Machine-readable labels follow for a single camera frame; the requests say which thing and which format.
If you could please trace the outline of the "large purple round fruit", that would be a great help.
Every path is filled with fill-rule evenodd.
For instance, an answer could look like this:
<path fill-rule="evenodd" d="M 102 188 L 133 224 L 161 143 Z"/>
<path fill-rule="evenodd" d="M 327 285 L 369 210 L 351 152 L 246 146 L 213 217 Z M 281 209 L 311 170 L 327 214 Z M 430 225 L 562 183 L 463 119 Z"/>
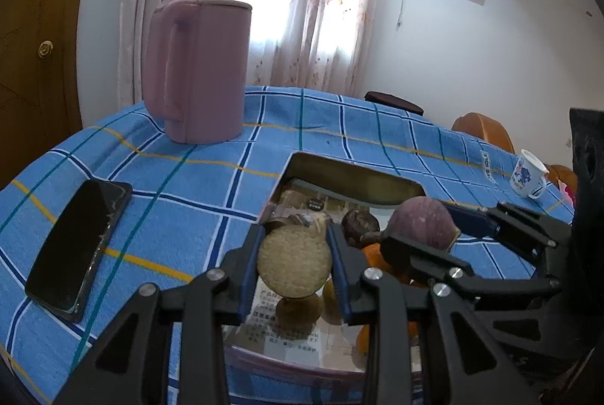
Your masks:
<path fill-rule="evenodd" d="M 403 201 L 394 210 L 385 230 L 362 235 L 359 246 L 379 243 L 394 235 L 424 243 L 432 249 L 449 250 L 461 230 L 442 202 L 428 196 L 416 196 Z"/>

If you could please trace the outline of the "orange fruit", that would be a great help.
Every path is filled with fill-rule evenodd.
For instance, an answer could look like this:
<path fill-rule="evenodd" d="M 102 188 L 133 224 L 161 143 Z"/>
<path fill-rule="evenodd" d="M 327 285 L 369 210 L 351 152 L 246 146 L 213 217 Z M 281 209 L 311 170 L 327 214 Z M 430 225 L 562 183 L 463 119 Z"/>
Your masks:
<path fill-rule="evenodd" d="M 418 334 L 418 325 L 415 322 L 407 323 L 407 333 L 410 340 L 414 340 Z M 357 334 L 355 347 L 356 350 L 361 354 L 368 353 L 368 347 L 370 346 L 370 326 L 364 325 L 361 327 L 361 331 Z"/>
<path fill-rule="evenodd" d="M 364 253 L 365 258 L 368 261 L 368 266 L 378 268 L 383 272 L 393 275 L 403 284 L 415 286 L 416 288 L 425 288 L 425 285 L 415 281 L 414 279 L 411 279 L 410 277 L 403 274 L 401 271 L 394 269 L 389 263 L 387 263 L 381 254 L 381 248 L 378 243 L 373 243 L 368 246 L 365 246 L 362 249 L 362 252 Z"/>

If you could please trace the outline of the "cut purple yam slice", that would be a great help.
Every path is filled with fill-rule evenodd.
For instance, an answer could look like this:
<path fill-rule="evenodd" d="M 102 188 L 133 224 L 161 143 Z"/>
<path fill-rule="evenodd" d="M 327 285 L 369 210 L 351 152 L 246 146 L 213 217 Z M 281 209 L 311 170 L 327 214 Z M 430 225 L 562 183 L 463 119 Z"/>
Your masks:
<path fill-rule="evenodd" d="M 317 292 L 332 270 L 325 236 L 303 226 L 284 226 L 260 244 L 257 271 L 268 288 L 284 298 L 306 298 Z"/>

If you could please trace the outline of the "green kiwi on table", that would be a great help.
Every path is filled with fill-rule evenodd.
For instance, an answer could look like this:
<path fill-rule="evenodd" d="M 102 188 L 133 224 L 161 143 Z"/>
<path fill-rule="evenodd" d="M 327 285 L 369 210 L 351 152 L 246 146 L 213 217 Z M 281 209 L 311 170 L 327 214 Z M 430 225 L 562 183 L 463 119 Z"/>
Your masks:
<path fill-rule="evenodd" d="M 330 324 L 340 325 L 342 316 L 340 314 L 338 300 L 335 294 L 335 286 L 330 278 L 322 289 L 322 303 L 324 304 L 324 318 Z"/>

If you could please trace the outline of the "paper leaflet in tin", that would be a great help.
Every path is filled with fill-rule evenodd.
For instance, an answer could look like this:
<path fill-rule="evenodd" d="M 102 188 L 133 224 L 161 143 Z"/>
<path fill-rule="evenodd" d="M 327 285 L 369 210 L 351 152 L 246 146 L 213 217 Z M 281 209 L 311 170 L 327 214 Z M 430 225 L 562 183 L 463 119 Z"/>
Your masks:
<path fill-rule="evenodd" d="M 262 222 L 290 214 L 323 212 L 339 223 L 348 210 L 370 210 L 350 197 L 295 180 L 269 201 Z M 286 300 L 259 280 L 252 310 L 240 326 L 223 329 L 225 347 L 258 360 L 284 362 L 296 369 L 326 373 L 364 372 L 365 355 L 356 350 L 358 326 L 324 318 L 322 289 L 302 301 Z"/>

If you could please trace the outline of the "white blue floral mug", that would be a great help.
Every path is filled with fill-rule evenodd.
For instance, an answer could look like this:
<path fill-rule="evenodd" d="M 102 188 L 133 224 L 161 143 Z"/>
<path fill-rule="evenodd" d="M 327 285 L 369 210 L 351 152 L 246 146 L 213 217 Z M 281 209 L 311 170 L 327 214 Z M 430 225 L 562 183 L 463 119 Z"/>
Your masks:
<path fill-rule="evenodd" d="M 522 149 L 510 177 L 512 189 L 520 196 L 539 199 L 547 189 L 549 170 L 532 152 Z"/>

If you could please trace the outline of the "dark brown mangosteen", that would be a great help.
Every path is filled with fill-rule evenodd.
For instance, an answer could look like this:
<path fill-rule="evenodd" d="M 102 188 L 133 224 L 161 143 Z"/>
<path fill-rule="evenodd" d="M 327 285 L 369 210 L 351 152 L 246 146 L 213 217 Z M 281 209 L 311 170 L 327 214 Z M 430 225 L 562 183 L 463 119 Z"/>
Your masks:
<path fill-rule="evenodd" d="M 348 244 L 357 249 L 363 249 L 381 239 L 379 221 L 368 210 L 348 210 L 341 221 L 341 228 Z"/>

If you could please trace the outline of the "pink metal tin box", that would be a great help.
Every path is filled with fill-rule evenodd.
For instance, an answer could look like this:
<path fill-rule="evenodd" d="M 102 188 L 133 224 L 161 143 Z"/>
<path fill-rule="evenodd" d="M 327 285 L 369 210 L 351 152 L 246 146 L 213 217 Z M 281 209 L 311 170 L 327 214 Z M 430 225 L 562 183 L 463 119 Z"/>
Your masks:
<path fill-rule="evenodd" d="M 258 218 L 274 228 L 296 220 L 314 230 L 341 223 L 348 210 L 366 210 L 384 229 L 397 206 L 422 196 L 413 180 L 297 152 Z M 346 324 L 332 291 L 311 298 L 316 318 L 286 322 L 279 294 L 257 283 L 244 323 L 223 330 L 228 386 L 233 402 L 352 404 L 361 399 L 364 354 L 356 347 L 359 326 Z"/>

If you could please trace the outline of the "dark round stool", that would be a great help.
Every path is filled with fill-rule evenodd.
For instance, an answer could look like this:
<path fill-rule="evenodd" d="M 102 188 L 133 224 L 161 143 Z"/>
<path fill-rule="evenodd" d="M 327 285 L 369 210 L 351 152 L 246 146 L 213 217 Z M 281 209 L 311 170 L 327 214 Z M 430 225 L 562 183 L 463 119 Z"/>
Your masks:
<path fill-rule="evenodd" d="M 407 112 L 417 114 L 418 116 L 424 116 L 424 109 L 422 109 L 420 106 L 415 105 L 413 102 L 409 102 L 407 100 L 399 98 L 395 95 L 376 91 L 369 91 L 365 93 L 364 100 L 371 103 L 401 109 Z"/>

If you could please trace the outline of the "black smartphone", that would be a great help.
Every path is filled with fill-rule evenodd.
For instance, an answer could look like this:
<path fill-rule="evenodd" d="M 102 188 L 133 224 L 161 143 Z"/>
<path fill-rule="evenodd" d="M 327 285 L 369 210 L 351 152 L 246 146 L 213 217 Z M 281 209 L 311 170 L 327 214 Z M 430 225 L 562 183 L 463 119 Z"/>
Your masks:
<path fill-rule="evenodd" d="M 124 182 L 85 181 L 51 228 L 25 285 L 27 296 L 62 320 L 83 318 L 103 251 L 130 200 Z"/>

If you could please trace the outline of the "pink plastic pitcher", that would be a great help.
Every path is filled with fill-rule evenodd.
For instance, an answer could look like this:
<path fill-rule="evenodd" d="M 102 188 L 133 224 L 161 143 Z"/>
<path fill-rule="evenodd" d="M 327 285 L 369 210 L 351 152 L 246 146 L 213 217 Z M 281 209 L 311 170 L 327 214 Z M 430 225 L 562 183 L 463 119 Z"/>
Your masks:
<path fill-rule="evenodd" d="M 154 11 L 141 70 L 148 112 L 176 143 L 213 144 L 243 131 L 252 6 L 166 0 Z"/>

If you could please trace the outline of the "brass door knob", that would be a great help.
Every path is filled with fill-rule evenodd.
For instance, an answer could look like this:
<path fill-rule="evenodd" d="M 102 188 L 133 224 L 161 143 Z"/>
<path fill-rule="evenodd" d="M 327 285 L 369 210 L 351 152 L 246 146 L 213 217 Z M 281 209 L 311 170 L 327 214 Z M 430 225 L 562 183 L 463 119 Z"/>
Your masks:
<path fill-rule="evenodd" d="M 52 54 L 54 50 L 54 44 L 50 40 L 45 40 L 40 43 L 38 47 L 38 57 L 40 59 L 46 59 Z"/>

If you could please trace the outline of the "brown wooden door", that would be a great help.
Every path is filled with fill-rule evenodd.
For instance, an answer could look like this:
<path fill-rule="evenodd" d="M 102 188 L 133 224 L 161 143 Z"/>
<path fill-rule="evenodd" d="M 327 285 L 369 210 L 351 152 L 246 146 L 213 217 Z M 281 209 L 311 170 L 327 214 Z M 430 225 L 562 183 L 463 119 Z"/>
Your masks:
<path fill-rule="evenodd" d="M 1 183 L 82 127 L 80 0 L 1 0 Z"/>

